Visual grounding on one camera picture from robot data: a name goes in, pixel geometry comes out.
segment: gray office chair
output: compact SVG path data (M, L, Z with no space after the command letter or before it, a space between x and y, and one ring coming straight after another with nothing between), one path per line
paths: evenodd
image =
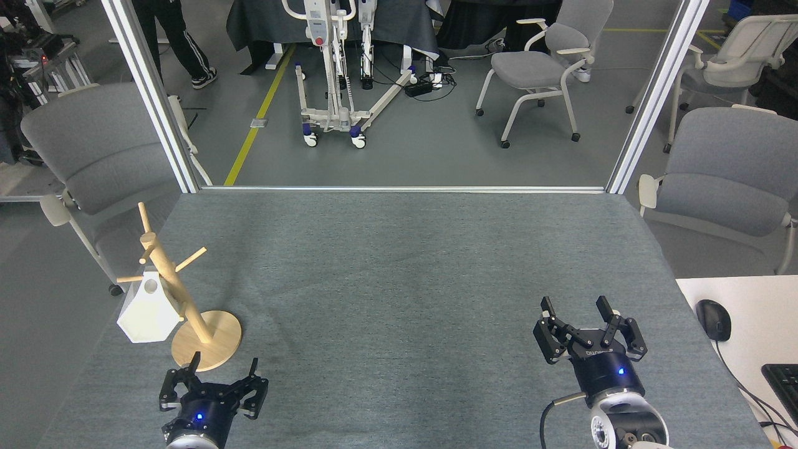
M509 148L507 140L512 123L516 119L518 109L528 100L537 100L538 106L544 106L544 98L562 96L571 121L571 140L578 142L581 137L576 129L576 119L568 95L567 82L574 79L571 74L576 70L593 64L595 43L601 34L604 24L612 12L613 0L564 0L557 14L557 21L546 26L542 18L522 19L519 24L537 24L541 32L533 36L524 46L524 51L494 54L491 58L491 69L485 77L480 98L476 102L476 115L483 115L482 101L491 82L493 74L516 89L525 90L512 108L507 124L501 135L502 148ZM538 51L529 51L531 45L541 38L546 39L546 46L554 52L548 55Z
M798 194L797 141L798 121L763 109L704 108L685 115L666 174L642 175L638 184L641 215L654 209L702 221L686 228L647 220L677 277L784 273L798 225L788 211ZM709 229L710 235L701 224L706 221L740 234ZM774 261L742 240L779 227L787 228L787 244L774 271Z
M26 115L22 132L66 186L62 198L41 199L50 222L70 223L112 281L138 273L144 249L136 203L146 203L158 230L180 190L136 85L60 97Z
M691 97L692 93L740 92L740 103L745 104L748 89L759 81L762 69L781 67L782 53L796 38L798 14L748 16L734 26L717 54L702 55L701 50L690 46L693 60L682 66L674 82L668 142L663 151L669 153L674 143L678 110L689 107L689 98L679 104L682 90L690 91Z

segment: white hexagonal object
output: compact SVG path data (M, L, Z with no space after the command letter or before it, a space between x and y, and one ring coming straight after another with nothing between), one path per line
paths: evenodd
M158 272L147 267L144 279L130 286L117 324L132 343L164 341L183 320L179 310Z

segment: person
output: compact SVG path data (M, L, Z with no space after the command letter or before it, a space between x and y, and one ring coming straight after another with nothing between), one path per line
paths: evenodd
M192 76L192 87L202 89L216 80L216 69L211 67L205 53L186 30L180 0L132 0L132 2L158 74L160 74L160 54L156 18L166 32L166 38L175 51L177 60Z

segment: white desk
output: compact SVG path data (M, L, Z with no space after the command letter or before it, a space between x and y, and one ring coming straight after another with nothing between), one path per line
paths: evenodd
M693 310L698 301L708 299L729 311L732 336L729 341L719 343L723 358L746 388L790 419L761 368L764 364L798 364L798 276L716 277L676 282ZM757 418L767 421L762 410L749 402ZM765 433L772 441L777 440L772 427L765 429ZM781 434L787 444L798 447L798 437L785 429Z

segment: sneaker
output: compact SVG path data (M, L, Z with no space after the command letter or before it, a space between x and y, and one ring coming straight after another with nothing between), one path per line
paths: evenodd
M203 88L203 87L205 87L206 85L209 85L209 84L211 84L213 81L215 81L215 80L216 80L216 78L217 78L217 76L216 76L216 69L214 69L213 67L211 67L211 68L208 70L208 72L209 72L209 73L208 73L207 75L205 75L204 77L202 77L202 78L192 78L192 87L193 87L194 89L202 89L202 88Z
M590 82L591 81L591 70L590 69L576 69L573 72L573 75L576 79L580 80L581 82Z

